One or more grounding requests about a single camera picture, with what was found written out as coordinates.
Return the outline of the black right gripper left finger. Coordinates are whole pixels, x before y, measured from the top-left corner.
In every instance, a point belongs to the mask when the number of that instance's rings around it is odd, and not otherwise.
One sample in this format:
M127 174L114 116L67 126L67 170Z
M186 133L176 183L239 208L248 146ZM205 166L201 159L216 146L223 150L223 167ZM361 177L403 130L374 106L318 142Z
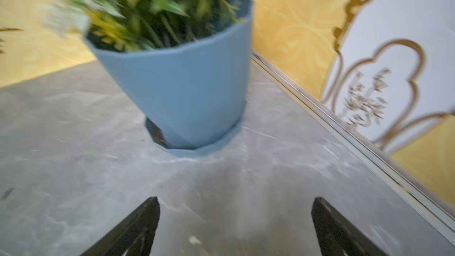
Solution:
M146 199L109 233L87 249L84 256L149 256L161 210L157 197Z

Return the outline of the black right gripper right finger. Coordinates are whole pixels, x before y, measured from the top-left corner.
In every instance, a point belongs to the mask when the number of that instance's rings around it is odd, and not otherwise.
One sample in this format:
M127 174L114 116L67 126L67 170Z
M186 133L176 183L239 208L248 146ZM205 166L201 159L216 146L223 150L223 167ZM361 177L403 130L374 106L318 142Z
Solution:
M311 215L323 256L387 256L324 198L314 199Z

